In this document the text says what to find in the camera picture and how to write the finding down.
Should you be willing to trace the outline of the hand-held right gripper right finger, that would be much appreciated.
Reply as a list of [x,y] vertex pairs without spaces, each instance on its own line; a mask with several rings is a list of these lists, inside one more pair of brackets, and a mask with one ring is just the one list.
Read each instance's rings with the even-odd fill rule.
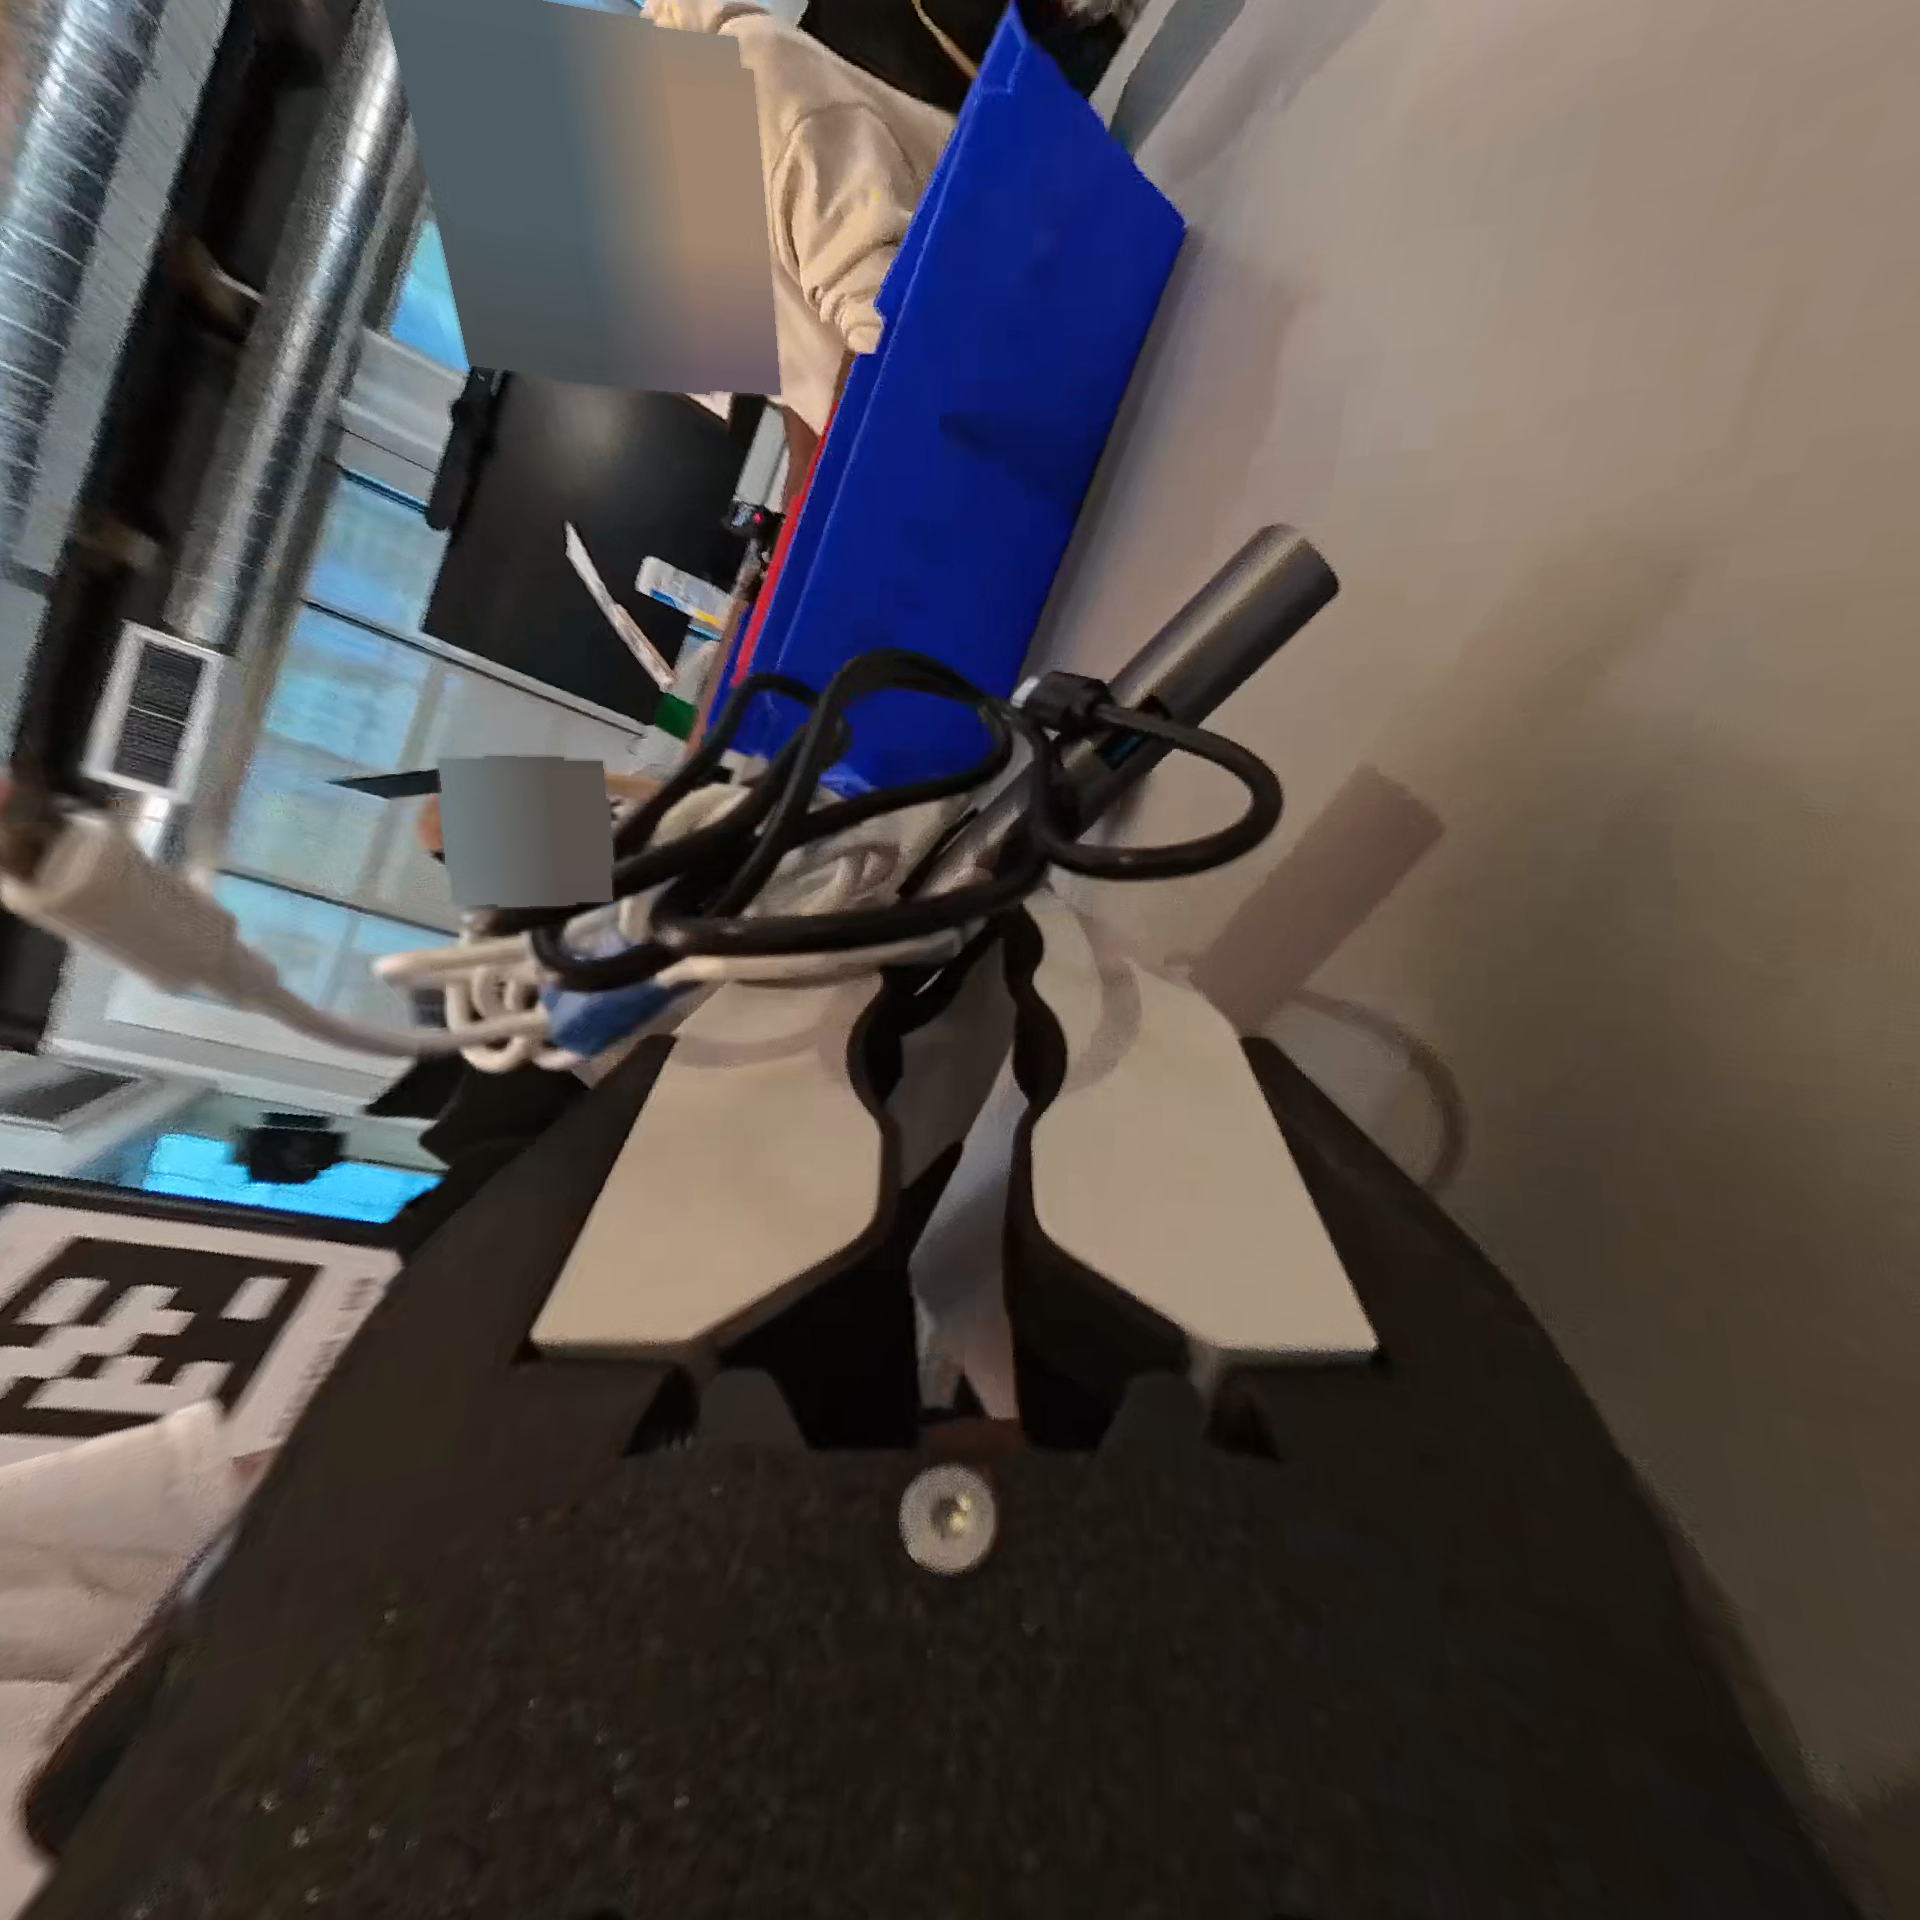
[[1232,1023],[1063,900],[1026,908],[1056,1091],[1026,1099],[1047,1252],[1188,1362],[1368,1362],[1378,1335]]

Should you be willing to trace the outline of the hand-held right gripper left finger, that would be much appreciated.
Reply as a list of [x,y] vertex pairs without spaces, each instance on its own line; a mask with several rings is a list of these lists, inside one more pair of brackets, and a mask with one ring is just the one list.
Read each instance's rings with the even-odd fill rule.
[[859,1059],[883,977],[729,983],[673,1039],[530,1343],[545,1359],[716,1362],[868,1252],[899,1131]]

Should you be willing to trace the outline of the grey usb hub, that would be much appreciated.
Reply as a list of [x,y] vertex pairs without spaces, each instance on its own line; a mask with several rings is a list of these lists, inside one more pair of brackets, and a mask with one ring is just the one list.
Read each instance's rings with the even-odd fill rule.
[[[1111,705],[1179,730],[1207,730],[1214,714],[1340,596],[1327,556],[1299,530],[1274,524],[1246,545],[1121,671],[1104,679]],[[1098,731],[1063,747],[1073,818],[1092,827],[1159,764],[1158,737]]]

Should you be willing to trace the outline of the blue plastic bin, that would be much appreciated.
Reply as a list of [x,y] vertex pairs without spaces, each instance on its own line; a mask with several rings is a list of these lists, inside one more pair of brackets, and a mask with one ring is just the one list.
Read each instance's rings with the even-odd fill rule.
[[904,647],[1017,689],[1184,234],[1008,7],[825,433],[752,673],[823,689]]

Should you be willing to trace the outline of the grey desk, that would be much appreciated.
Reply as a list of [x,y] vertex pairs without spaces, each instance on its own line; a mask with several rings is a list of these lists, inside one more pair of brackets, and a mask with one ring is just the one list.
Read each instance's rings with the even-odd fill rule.
[[[1280,849],[1140,908],[1572,1361],[1815,1803],[1916,1845],[1916,4],[1246,4],[1050,612],[1262,521]],[[1354,1027],[1371,1018],[1386,1040]]]

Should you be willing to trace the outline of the person's white shirt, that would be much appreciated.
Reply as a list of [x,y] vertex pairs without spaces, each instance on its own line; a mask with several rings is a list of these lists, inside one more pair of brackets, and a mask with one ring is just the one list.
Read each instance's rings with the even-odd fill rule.
[[3,1781],[18,1803],[83,1693],[247,1499],[215,1402],[3,1473]]

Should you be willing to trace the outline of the red plastic bin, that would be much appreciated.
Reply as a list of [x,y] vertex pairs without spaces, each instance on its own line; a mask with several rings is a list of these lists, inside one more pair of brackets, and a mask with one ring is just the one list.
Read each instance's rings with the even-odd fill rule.
[[799,535],[799,528],[801,528],[801,516],[804,515],[804,503],[808,503],[808,497],[809,497],[812,479],[819,469],[823,450],[825,450],[825,444],[820,441],[812,450],[812,456],[808,457],[808,466],[801,471],[801,481],[794,487],[794,492],[791,492],[791,497],[784,505],[782,528],[779,528],[778,541],[772,547],[772,556],[769,559],[767,569],[760,578],[760,587],[754,592],[752,608],[746,618],[746,625],[740,627],[740,633],[734,642],[734,652],[732,652],[729,663],[728,663],[728,682],[724,682],[728,690],[732,690],[737,683],[740,683],[752,673],[754,655],[758,655],[758,647],[760,647],[760,635],[762,635],[767,618],[770,616],[772,603],[778,599],[782,569],[784,569],[786,556],[788,556],[788,551],[795,541],[795,535]]

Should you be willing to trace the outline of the white ceiling vent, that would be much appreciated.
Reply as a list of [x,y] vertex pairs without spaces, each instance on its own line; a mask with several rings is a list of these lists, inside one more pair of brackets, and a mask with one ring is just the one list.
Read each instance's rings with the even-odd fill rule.
[[86,779],[180,801],[201,770],[225,671],[226,657],[206,644],[127,621],[87,730]]

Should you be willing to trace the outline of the black monitor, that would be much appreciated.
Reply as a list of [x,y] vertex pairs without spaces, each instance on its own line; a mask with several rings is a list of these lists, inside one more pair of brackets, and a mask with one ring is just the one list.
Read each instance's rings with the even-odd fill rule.
[[568,530],[674,663],[688,620],[638,594],[638,569],[660,561],[732,585],[746,541],[729,513],[763,410],[762,397],[734,397],[720,417],[679,394],[468,370],[424,515],[447,545],[420,631],[648,723],[659,687],[570,563]]

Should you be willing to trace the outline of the silver ventilation duct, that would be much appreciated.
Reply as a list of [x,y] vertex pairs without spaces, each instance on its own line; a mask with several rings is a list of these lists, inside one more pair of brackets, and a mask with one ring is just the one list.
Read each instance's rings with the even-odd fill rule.
[[163,627],[246,655],[280,587],[339,420],[393,232],[419,208],[417,136],[388,10],[356,4],[295,203],[241,352]]
[[4,4],[8,573],[62,556],[230,15]]

